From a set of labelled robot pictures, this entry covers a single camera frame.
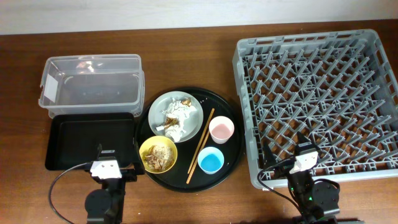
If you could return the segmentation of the golden wrapper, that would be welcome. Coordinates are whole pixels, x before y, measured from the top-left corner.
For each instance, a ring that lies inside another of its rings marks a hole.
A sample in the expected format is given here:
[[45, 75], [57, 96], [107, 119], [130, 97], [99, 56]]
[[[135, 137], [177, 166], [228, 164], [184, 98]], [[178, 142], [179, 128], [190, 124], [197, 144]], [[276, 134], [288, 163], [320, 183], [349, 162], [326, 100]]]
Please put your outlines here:
[[173, 99], [173, 102], [163, 111], [163, 114], [166, 115], [166, 119], [162, 127], [168, 129], [171, 126], [178, 125], [181, 120], [189, 117], [191, 107], [192, 103], [190, 98], [184, 100]]

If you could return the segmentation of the yellow bowl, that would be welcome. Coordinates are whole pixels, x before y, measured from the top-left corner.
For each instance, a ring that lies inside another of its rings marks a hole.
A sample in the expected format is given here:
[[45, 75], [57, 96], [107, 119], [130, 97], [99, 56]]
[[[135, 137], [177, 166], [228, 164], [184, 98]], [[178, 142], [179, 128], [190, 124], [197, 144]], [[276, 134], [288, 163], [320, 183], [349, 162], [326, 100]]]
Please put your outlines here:
[[[173, 162], [171, 163], [169, 168], [166, 169], [165, 171], [156, 172], [154, 170], [151, 170], [148, 167], [148, 165], [146, 164], [146, 162], [144, 161], [144, 157], [147, 154], [147, 151], [153, 145], [168, 146], [168, 147], [171, 148], [171, 150], [172, 150], [172, 152], [174, 154]], [[174, 164], [177, 161], [177, 157], [178, 157], [178, 152], [177, 152], [176, 145], [174, 144], [174, 142], [171, 139], [169, 139], [167, 137], [164, 137], [164, 136], [153, 136], [153, 137], [145, 140], [144, 143], [141, 145], [141, 147], [139, 149], [139, 154], [141, 156], [141, 159], [143, 160], [143, 164], [144, 164], [145, 170], [150, 172], [150, 173], [152, 173], [152, 174], [161, 174], [161, 173], [167, 172], [168, 170], [170, 170], [174, 166]]]

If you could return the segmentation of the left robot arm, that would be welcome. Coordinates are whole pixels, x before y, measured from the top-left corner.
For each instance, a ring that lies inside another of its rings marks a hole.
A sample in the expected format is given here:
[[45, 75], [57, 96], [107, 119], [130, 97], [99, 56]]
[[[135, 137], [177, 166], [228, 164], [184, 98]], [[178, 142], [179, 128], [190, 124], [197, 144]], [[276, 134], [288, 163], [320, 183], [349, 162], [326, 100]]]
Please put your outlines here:
[[85, 199], [86, 222], [90, 224], [121, 223], [123, 220], [126, 183], [137, 181], [138, 175], [145, 174], [145, 168], [138, 152], [137, 143], [126, 149], [128, 161], [125, 169], [120, 166], [115, 150], [97, 147], [98, 155], [91, 163], [91, 178], [101, 184], [101, 188], [88, 194]]

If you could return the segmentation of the pink cup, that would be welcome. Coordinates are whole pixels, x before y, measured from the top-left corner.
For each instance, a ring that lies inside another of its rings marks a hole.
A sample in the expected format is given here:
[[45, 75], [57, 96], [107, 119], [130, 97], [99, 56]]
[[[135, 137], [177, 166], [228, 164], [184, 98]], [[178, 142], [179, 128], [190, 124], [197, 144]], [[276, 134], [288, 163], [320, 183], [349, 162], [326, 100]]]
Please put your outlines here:
[[217, 116], [210, 121], [209, 131], [215, 143], [224, 144], [234, 133], [234, 123], [226, 116]]

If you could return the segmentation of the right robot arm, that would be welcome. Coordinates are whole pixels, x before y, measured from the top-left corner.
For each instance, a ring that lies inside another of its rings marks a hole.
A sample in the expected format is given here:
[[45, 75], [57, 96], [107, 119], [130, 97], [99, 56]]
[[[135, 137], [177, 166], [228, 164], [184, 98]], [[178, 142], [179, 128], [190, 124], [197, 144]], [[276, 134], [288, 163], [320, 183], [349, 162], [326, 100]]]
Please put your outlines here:
[[[263, 187], [295, 206], [300, 216], [293, 218], [294, 223], [336, 223], [335, 215], [340, 212], [340, 185], [332, 180], [312, 178], [310, 169], [317, 164], [320, 148], [302, 133], [298, 133], [297, 137], [298, 144], [294, 154], [279, 162], [274, 159], [270, 147], [267, 144], [263, 146], [266, 161], [257, 179]], [[278, 193], [262, 182], [261, 175], [268, 171], [273, 171], [276, 178], [287, 179], [290, 197]]]

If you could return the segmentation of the white tissue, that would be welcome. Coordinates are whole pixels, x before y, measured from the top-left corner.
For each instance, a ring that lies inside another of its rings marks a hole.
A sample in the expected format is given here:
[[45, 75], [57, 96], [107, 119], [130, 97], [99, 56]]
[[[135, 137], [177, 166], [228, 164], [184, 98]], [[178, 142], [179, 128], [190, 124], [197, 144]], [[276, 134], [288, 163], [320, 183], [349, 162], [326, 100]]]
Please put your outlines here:
[[164, 131], [165, 136], [171, 138], [174, 142], [179, 142], [182, 135], [186, 133], [184, 130], [184, 122], [190, 117], [190, 113], [197, 109], [192, 105], [191, 98], [182, 100], [172, 99], [168, 107], [162, 111], [165, 115], [165, 121], [158, 127], [157, 131]]

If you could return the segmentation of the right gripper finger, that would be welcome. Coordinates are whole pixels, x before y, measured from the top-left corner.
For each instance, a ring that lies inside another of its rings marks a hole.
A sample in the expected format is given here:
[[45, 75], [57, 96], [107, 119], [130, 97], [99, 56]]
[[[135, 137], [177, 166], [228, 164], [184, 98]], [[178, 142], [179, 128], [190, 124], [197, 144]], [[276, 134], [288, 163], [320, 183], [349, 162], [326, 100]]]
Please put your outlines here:
[[304, 134], [297, 133], [297, 137], [298, 137], [298, 144], [296, 145], [296, 149], [316, 149], [317, 148], [315, 143], [311, 139], [306, 137]]
[[262, 148], [263, 153], [264, 153], [264, 167], [271, 167], [276, 164], [276, 160], [274, 158], [274, 155], [269, 147], [268, 144], [265, 144]]

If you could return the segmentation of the blue cup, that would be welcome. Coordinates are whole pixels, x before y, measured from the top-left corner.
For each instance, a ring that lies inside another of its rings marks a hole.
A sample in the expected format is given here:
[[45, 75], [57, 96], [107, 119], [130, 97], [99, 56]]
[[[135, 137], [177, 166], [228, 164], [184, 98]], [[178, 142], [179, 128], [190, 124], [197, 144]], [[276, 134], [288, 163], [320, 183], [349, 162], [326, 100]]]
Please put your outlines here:
[[206, 147], [198, 155], [198, 165], [206, 174], [217, 173], [224, 164], [223, 153], [215, 147]]

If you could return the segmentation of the food scraps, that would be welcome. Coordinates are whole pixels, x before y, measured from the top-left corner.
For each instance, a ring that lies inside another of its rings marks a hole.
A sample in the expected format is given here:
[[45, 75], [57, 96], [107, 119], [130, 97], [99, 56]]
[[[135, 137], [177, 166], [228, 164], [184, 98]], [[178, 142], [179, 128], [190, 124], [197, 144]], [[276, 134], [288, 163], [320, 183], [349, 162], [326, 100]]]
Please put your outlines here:
[[169, 168], [174, 160], [174, 154], [170, 147], [153, 145], [147, 151], [144, 161], [151, 170], [162, 172]]

